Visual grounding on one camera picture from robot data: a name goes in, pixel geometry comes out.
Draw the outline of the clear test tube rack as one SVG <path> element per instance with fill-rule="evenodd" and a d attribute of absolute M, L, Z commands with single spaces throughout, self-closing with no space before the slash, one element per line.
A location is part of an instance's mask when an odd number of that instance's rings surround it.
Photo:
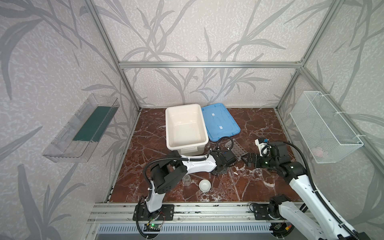
<path fill-rule="evenodd" d="M 240 161 L 241 157 L 246 155 L 248 152 L 235 139 L 232 140 L 234 145 L 231 148 L 231 151 L 235 154 L 237 161 Z"/>

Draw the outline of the small clear beaker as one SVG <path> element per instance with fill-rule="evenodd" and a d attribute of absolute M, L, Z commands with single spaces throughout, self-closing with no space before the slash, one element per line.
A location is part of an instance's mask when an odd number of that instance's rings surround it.
<path fill-rule="evenodd" d="M 185 187 L 188 187 L 188 186 L 190 186 L 192 184 L 192 178 L 191 178 L 191 176 L 190 175 L 185 175 L 184 177 L 183 177 L 183 185 L 185 186 Z"/>

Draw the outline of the white plastic bin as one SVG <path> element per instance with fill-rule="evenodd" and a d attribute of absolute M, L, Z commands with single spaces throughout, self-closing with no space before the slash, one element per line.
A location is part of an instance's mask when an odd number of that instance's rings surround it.
<path fill-rule="evenodd" d="M 198 104 L 166 109 L 166 142 L 170 151 L 181 155 L 198 156 L 204 153 L 208 133 Z"/>

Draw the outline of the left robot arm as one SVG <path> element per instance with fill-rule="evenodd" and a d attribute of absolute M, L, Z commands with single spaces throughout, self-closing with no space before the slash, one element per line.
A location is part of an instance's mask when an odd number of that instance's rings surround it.
<path fill-rule="evenodd" d="M 185 175 L 200 172 L 224 175 L 236 162 L 237 157 L 231 150 L 210 150 L 202 156 L 185 156 L 173 151 L 146 164 L 143 176 L 149 185 L 149 195 L 145 199 L 148 212 L 158 212 L 165 194 L 175 188 Z"/>

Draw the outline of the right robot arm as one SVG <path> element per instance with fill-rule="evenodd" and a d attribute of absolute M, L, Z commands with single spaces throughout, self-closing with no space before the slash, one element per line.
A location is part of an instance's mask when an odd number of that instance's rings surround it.
<path fill-rule="evenodd" d="M 256 218 L 286 220 L 309 240 L 368 240 L 365 232 L 357 232 L 330 204 L 316 187 L 307 161 L 302 164 L 291 161 L 287 147 L 303 153 L 295 145 L 264 140 L 257 143 L 259 153 L 247 153 L 241 157 L 249 167 L 276 172 L 303 201 L 298 208 L 286 195 L 270 198 L 268 205 L 251 204 Z"/>

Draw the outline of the white ceramic bowl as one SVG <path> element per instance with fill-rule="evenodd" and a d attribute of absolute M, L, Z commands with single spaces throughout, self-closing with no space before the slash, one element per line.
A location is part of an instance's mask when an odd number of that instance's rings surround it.
<path fill-rule="evenodd" d="M 201 180 L 199 182 L 199 189 L 203 192 L 203 193 L 207 193 L 212 187 L 212 184 L 209 180 Z"/>

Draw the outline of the blue plastic lid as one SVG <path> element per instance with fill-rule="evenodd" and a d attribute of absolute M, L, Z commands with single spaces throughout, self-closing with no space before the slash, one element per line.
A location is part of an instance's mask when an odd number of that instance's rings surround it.
<path fill-rule="evenodd" d="M 217 142 L 222 137 L 232 137 L 241 132 L 241 128 L 221 103 L 202 108 L 202 113 L 210 141 Z"/>

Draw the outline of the right circuit board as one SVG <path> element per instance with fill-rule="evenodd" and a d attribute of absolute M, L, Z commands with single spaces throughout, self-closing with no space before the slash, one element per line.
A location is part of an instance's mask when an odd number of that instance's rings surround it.
<path fill-rule="evenodd" d="M 286 224 L 286 223 L 273 223 L 271 225 L 272 231 L 278 234 L 285 234 L 289 232 L 291 228 L 292 228 L 292 225 Z"/>

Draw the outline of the green circuit board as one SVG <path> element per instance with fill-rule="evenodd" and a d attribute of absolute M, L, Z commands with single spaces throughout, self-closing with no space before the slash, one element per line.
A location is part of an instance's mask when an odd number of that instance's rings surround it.
<path fill-rule="evenodd" d="M 162 224 L 146 224 L 144 226 L 144 232 L 160 232 Z"/>

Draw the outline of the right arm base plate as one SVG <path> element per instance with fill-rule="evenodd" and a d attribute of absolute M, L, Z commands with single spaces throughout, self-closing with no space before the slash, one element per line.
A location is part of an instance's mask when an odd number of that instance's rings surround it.
<path fill-rule="evenodd" d="M 257 204 L 253 203 L 250 206 L 252 212 L 254 213 L 255 220 L 272 220 L 268 212 L 268 204 Z"/>

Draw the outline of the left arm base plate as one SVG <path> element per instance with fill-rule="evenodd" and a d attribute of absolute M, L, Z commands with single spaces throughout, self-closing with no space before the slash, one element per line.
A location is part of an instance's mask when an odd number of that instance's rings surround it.
<path fill-rule="evenodd" d="M 133 221 L 172 221 L 174 218 L 175 205 L 162 205 L 159 210 L 150 212 L 146 204 L 136 205 Z"/>

